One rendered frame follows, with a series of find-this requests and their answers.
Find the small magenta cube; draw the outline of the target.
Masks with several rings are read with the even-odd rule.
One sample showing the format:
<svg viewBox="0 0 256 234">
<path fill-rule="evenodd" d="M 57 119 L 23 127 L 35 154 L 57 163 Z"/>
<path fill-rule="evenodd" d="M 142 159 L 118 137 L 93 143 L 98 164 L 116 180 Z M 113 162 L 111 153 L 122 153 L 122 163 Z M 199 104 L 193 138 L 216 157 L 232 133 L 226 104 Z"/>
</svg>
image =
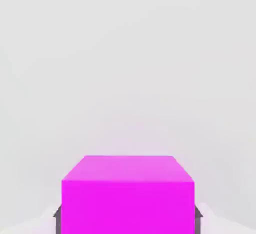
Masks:
<svg viewBox="0 0 256 234">
<path fill-rule="evenodd" d="M 172 156 L 85 156 L 61 194 L 61 234 L 195 234 L 195 182 Z"/>
</svg>

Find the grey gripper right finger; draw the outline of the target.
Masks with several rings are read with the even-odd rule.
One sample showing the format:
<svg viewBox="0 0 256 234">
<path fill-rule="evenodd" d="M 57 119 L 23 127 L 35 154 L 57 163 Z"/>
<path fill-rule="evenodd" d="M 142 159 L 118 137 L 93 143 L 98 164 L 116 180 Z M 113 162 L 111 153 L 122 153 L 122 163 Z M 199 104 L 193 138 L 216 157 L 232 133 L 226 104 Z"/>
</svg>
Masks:
<svg viewBox="0 0 256 234">
<path fill-rule="evenodd" d="M 203 215 L 201 234 L 254 234 L 254 230 L 215 215 L 206 203 L 199 203 L 198 209 Z"/>
</svg>

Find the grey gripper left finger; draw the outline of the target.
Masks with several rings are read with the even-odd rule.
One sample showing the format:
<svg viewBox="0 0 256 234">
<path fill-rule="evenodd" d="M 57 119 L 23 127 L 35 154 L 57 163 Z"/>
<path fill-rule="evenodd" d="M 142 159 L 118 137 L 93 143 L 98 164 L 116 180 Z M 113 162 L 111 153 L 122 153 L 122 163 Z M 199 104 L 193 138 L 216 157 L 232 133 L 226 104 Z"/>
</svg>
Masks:
<svg viewBox="0 0 256 234">
<path fill-rule="evenodd" d="M 56 234 L 56 218 L 54 215 L 59 207 L 60 204 L 51 204 L 41 216 L 7 227 L 1 231 L 1 234 Z"/>
</svg>

